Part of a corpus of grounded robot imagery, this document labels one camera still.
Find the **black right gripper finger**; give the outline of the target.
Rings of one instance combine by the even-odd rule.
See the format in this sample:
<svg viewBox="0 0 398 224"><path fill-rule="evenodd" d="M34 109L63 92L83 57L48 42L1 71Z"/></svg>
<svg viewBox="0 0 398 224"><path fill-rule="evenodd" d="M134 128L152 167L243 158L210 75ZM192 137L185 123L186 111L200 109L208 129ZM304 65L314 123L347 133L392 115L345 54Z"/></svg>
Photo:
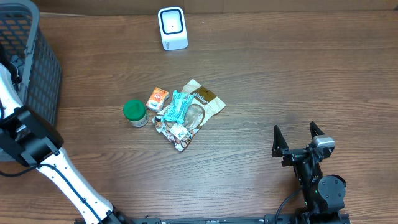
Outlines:
<svg viewBox="0 0 398 224"><path fill-rule="evenodd" d="M288 151L289 147L278 125L274 126L273 137L272 157L282 157L284 155L284 151Z"/></svg>
<svg viewBox="0 0 398 224"><path fill-rule="evenodd" d="M310 123L310 132L312 139L316 136L323 136L325 133L316 125L314 121Z"/></svg>

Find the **beige brown snack pouch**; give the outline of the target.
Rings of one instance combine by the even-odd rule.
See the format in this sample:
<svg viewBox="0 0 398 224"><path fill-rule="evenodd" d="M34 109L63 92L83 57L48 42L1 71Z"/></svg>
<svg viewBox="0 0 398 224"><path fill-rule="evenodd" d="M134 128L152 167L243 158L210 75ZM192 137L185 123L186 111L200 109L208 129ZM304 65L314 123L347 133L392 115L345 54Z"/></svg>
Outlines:
<svg viewBox="0 0 398 224"><path fill-rule="evenodd" d="M169 105L158 112L152 119L157 132L162 133L180 152L186 149L200 128L213 115L218 114L225 107L225 103L222 100L194 79L190 80L182 88L181 93L188 93L194 96L183 124L162 119Z"/></svg>

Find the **teal snack bar wrapper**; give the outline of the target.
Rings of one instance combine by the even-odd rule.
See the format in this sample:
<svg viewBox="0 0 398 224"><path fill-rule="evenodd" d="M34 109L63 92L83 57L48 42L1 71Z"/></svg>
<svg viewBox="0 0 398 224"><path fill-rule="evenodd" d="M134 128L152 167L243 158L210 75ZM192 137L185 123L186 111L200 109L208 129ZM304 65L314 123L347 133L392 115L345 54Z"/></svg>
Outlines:
<svg viewBox="0 0 398 224"><path fill-rule="evenodd" d="M172 101L163 115L163 120L175 121L178 124L183 124L185 115L191 105L194 96L188 93L181 93L174 90Z"/></svg>

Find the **orange tissue pack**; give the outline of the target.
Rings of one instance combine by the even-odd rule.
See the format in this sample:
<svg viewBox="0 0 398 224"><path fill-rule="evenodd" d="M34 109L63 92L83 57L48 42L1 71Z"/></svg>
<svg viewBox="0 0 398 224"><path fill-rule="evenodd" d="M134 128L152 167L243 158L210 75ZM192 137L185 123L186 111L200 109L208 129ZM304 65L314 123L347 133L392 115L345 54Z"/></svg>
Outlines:
<svg viewBox="0 0 398 224"><path fill-rule="evenodd" d="M169 98L169 92L161 88L155 87L149 97L146 107L154 112L160 112L164 107L165 101Z"/></svg>

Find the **green lidded jar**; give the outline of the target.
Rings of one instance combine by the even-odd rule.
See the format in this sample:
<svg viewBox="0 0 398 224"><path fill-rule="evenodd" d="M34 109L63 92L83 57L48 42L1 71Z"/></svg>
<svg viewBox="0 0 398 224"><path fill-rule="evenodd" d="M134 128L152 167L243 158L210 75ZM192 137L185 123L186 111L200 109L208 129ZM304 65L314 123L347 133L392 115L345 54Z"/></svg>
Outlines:
<svg viewBox="0 0 398 224"><path fill-rule="evenodd" d="M123 114L130 124L136 128L145 126L149 120L145 104L137 99L129 100L123 106Z"/></svg>

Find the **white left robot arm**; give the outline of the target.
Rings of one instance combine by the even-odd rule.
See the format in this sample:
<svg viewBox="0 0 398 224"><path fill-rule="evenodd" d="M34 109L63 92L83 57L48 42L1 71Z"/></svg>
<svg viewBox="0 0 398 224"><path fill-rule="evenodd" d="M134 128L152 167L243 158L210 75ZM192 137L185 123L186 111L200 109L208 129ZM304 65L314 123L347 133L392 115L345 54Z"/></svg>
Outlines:
<svg viewBox="0 0 398 224"><path fill-rule="evenodd" d="M1 149L26 172L38 170L48 177L83 216L83 223L130 223L109 200L102 197L73 165L59 132L15 91L17 68L1 50Z"/></svg>

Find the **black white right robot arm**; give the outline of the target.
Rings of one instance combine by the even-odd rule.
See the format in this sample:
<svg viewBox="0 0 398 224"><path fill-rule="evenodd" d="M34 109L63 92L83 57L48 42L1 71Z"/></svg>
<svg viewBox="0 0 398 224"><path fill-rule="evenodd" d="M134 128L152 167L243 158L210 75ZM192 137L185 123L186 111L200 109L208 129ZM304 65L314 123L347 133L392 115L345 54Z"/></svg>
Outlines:
<svg viewBox="0 0 398 224"><path fill-rule="evenodd" d="M282 166L292 166L300 188L290 194L279 206L271 219L278 223L350 223L349 215L342 215L345 207L346 181L339 175L324 176L320 168L322 160L331 156L335 140L325 134L315 122L310 123L312 141L301 149L289 149L277 125L273 129L272 157L281 157ZM305 206L294 214L282 217L283 207L299 193L303 194Z"/></svg>

